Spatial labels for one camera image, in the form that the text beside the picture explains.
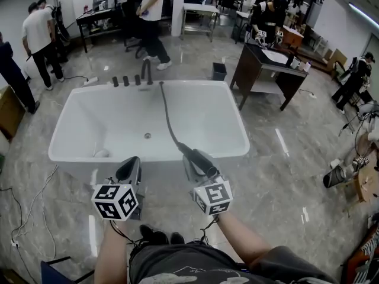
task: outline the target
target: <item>black trash can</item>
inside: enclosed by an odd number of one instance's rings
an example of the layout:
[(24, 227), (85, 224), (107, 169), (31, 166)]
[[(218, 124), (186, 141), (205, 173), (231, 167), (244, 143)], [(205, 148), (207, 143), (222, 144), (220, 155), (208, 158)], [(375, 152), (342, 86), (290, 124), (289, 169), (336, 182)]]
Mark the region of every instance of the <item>black trash can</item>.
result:
[(213, 62), (212, 80), (224, 81), (226, 76), (226, 67), (224, 63)]

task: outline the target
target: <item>person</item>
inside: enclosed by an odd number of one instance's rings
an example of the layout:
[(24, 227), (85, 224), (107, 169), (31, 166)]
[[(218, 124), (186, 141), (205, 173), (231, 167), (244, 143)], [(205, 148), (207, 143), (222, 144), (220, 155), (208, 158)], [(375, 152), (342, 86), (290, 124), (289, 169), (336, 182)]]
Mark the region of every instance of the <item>person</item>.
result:
[[(130, 253), (131, 284), (337, 283), (288, 247), (272, 248), (230, 212), (219, 214), (217, 225), (244, 264), (237, 264), (226, 253), (204, 242), (185, 244), (179, 233), (171, 235), (169, 244), (163, 232), (141, 225), (142, 241)], [(105, 230), (95, 266), (95, 284), (128, 282), (127, 241), (116, 232), (121, 230), (124, 234), (126, 225), (119, 222), (118, 228), (112, 226)]]
[(53, 66), (58, 81), (63, 82), (65, 80), (53, 45), (56, 40), (54, 21), (48, 11), (45, 9), (38, 10), (38, 5), (35, 2), (29, 6), (28, 11), (29, 16), (23, 23), (23, 45), (28, 56), (33, 56), (46, 89), (50, 91), (53, 89), (53, 85), (46, 69), (45, 58)]
[(260, 30), (266, 32), (265, 42), (271, 44), (275, 41), (277, 32), (283, 27), (286, 0), (272, 0), (261, 2), (253, 7), (250, 24), (247, 27), (251, 31), (252, 37), (257, 37)]
[(67, 59), (66, 49), (65, 49), (65, 46), (63, 45), (62, 40), (59, 37), (58, 25), (57, 25), (57, 22), (55, 20), (56, 7), (54, 7), (51, 4), (48, 4), (46, 2), (46, 0), (39, 0), (37, 2), (37, 5), (38, 5), (39, 9), (46, 9), (52, 15), (52, 18), (54, 20), (55, 36), (56, 36), (55, 47), (57, 48), (57, 52), (59, 53), (59, 62), (61, 62), (61, 63), (67, 62), (68, 59)]
[(144, 60), (159, 59), (158, 70), (165, 70), (172, 65), (170, 57), (158, 39), (159, 20), (162, 17), (163, 0), (142, 0), (137, 15), (142, 19), (142, 46), (147, 51)]
[(351, 99), (355, 92), (358, 92), (362, 85), (368, 81), (371, 74), (368, 65), (374, 62), (375, 59), (372, 53), (369, 51), (364, 57), (359, 58), (351, 69), (351, 75), (349, 79), (342, 85), (338, 91), (332, 96), (332, 99), (337, 103), (337, 108), (344, 114), (343, 107)]
[(0, 74), (13, 88), (16, 96), (24, 104), (27, 111), (35, 114), (40, 102), (34, 101), (28, 82), (12, 57), (12, 47), (9, 42), (3, 42), (2, 33), (0, 32)]

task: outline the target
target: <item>white bathtub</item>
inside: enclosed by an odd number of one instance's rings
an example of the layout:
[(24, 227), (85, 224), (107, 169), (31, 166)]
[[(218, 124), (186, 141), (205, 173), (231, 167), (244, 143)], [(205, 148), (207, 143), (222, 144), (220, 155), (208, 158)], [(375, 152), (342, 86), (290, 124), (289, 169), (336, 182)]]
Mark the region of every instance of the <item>white bathtub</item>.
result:
[[(180, 142), (213, 158), (248, 152), (249, 140), (225, 82), (178, 80), (166, 81), (163, 87), (172, 129)], [(102, 149), (110, 156), (94, 157)], [(74, 89), (55, 128), (50, 160), (86, 183), (98, 169), (97, 182), (102, 183), (131, 156), (141, 158), (144, 177), (153, 176), (154, 169), (165, 162), (182, 160), (167, 128), (159, 84)]]

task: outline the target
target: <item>marble floor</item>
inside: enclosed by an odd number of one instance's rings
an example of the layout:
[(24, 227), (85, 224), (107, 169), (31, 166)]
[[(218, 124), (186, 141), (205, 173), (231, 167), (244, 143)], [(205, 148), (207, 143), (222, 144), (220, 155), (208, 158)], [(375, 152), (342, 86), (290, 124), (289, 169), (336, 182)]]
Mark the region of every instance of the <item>marble floor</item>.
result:
[[(226, 81), (230, 82), (242, 44), (230, 39), (230, 28), (217, 27), (211, 43), (205, 35), (186, 35), (184, 41), (165, 37), (163, 43), (173, 65), (163, 72), (153, 70), (154, 80), (208, 79), (212, 62), (225, 61)], [(101, 83), (113, 76), (133, 77), (140, 72), (141, 60), (125, 53), (120, 39), (98, 40), (85, 54), (77, 49), (64, 65), (66, 77), (99, 77)], [(54, 169), (47, 151), (60, 112), (71, 90), (83, 85), (84, 79), (55, 82), (54, 90), (45, 91), (42, 81), (34, 79), (31, 87), (41, 102), (35, 115), (26, 114), (11, 143), (0, 188), (12, 186), (23, 208), (23, 220), (36, 193)], [(279, 107), (279, 95), (253, 93), (241, 112), (250, 139), (247, 155), (222, 163), (230, 179), (234, 201), (232, 211), (248, 226), (262, 234), (273, 246), (286, 245), (295, 253), (330, 275), (340, 277), (340, 264), (350, 255), (365, 233), (366, 217), (377, 204), (361, 205), (350, 213), (343, 212), (349, 199), (339, 189), (325, 189), (322, 177), (336, 152), (351, 138), (348, 130), (339, 131), (346, 119), (330, 100), (337, 89), (324, 73), (310, 71), (303, 89), (285, 111)], [(236, 100), (241, 98), (234, 91)], [(279, 135), (285, 141), (284, 152)], [(132, 238), (138, 238), (142, 223), (167, 233), (180, 231), (187, 241), (201, 237), (200, 228), (208, 219), (182, 192), (177, 182), (148, 184), (142, 221), (127, 221)], [(101, 244), (104, 224), (91, 203), (92, 188), (58, 169), (43, 192), (44, 212), (56, 243), (56, 257), (71, 256), (73, 262), (58, 267), (75, 279), (94, 267)], [(309, 222), (305, 221), (306, 207)], [(28, 282), (32, 280), (11, 247), (11, 231), (20, 224), (17, 204), (8, 193), (0, 193), (0, 264), (15, 269)], [(44, 224), (41, 196), (33, 210), (34, 227), (18, 237), (20, 253), (28, 269), (40, 282), (40, 261), (51, 260), (54, 247)], [(32, 229), (32, 218), (27, 230)], [(208, 231), (210, 244), (239, 260), (216, 226)]]

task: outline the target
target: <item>box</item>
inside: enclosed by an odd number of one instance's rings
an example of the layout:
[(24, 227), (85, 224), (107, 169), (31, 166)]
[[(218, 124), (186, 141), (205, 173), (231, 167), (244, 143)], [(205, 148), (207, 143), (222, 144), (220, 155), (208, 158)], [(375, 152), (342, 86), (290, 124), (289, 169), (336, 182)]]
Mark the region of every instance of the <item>box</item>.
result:
[(0, 89), (0, 130), (8, 140), (17, 132), (25, 109), (10, 86)]

